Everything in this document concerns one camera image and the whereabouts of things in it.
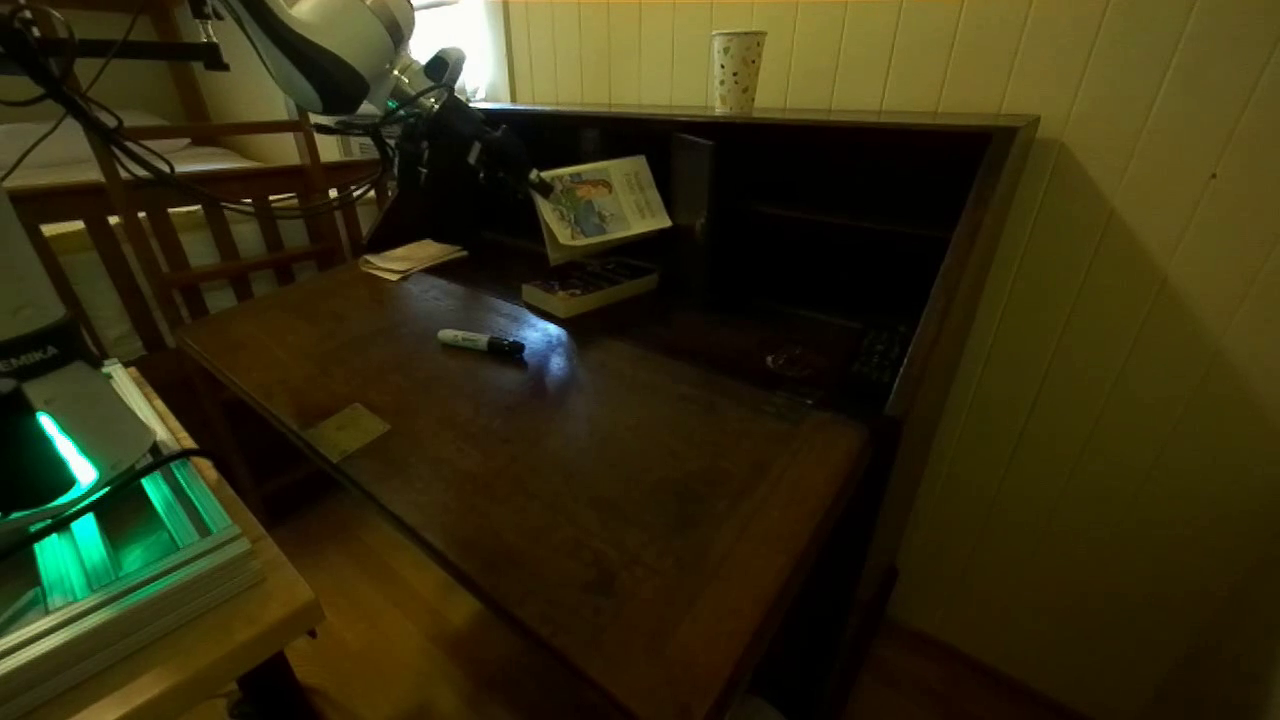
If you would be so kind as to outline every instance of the wooden desk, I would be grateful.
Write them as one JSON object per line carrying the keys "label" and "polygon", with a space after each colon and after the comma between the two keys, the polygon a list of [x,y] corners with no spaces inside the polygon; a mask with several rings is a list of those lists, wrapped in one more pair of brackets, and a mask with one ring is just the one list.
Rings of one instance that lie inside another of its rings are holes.
{"label": "wooden desk", "polygon": [[[169,432],[176,432],[181,445],[194,445],[150,388],[143,396],[156,403]],[[218,466],[206,459],[196,459],[196,466],[255,542],[262,581],[200,612],[181,633],[143,644],[35,714],[190,714],[196,702],[224,696],[224,687],[245,678],[245,671],[277,668],[283,644],[321,623],[321,599],[310,581],[283,560]]]}
{"label": "wooden desk", "polygon": [[[438,326],[530,350],[501,365]],[[438,275],[336,268],[181,342],[311,451],[329,417],[380,417],[329,462],[626,714],[736,696],[873,446],[797,396]]]}

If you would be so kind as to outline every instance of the paper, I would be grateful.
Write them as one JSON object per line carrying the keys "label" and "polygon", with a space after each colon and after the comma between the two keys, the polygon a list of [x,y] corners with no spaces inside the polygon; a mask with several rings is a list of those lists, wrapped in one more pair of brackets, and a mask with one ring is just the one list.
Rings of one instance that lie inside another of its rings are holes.
{"label": "paper", "polygon": [[645,154],[550,169],[540,178],[534,203],[557,245],[594,247],[674,227]]}
{"label": "paper", "polygon": [[329,419],[321,419],[310,436],[321,454],[342,462],[342,459],[357,454],[362,446],[369,446],[373,438],[390,436],[390,426],[391,422],[373,417],[365,403],[348,403],[348,408],[334,411]]}
{"label": "paper", "polygon": [[369,275],[380,275],[380,278],[405,278],[413,271],[426,271],[426,268],[438,268],[438,265],[450,265],[450,261],[459,261],[459,255],[469,255],[469,252],[456,247],[456,245],[413,239],[413,245],[401,245],[401,247],[390,247],[390,252],[362,255],[362,268]]}

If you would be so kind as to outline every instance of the white wall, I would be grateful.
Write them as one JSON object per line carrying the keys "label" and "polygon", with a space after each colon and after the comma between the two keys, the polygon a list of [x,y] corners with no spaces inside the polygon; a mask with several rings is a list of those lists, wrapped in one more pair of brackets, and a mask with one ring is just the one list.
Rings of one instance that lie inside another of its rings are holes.
{"label": "white wall", "polygon": [[1182,706],[1188,648],[1247,635],[1237,582],[1280,542],[1276,0],[508,13],[524,104],[709,104],[709,31],[762,25],[772,106],[1041,110],[898,617],[1090,714]]}

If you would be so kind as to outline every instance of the glowing green light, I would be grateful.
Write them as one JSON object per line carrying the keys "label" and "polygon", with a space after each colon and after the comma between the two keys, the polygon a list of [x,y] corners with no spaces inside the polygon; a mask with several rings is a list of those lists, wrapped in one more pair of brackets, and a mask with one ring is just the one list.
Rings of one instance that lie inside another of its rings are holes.
{"label": "glowing green light", "polygon": [[67,472],[76,476],[79,486],[93,486],[100,481],[100,472],[93,466],[93,459],[79,451],[79,445],[47,417],[35,411],[44,436],[51,438],[55,454],[67,462]]}

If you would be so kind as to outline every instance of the wooden chair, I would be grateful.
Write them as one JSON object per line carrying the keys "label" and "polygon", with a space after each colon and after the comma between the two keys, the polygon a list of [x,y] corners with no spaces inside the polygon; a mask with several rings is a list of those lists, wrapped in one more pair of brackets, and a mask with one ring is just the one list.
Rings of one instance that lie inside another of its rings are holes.
{"label": "wooden chair", "polygon": [[73,317],[93,348],[111,350],[98,326],[84,290],[60,265],[47,227],[60,220],[84,223],[116,298],[143,342],[137,358],[166,399],[194,422],[206,445],[224,446],[230,476],[255,512],[271,512],[277,492],[310,472],[301,454],[233,403],[181,355],[171,340],[186,324],[262,290],[293,285],[310,271],[357,255],[365,239],[362,195],[380,191],[380,164],[329,160],[295,118],[220,124],[220,129],[137,129],[139,141],[161,137],[293,137],[295,164],[252,164],[220,172],[186,172],[171,178],[119,175],[105,154],[105,184],[16,189],[13,203]]}

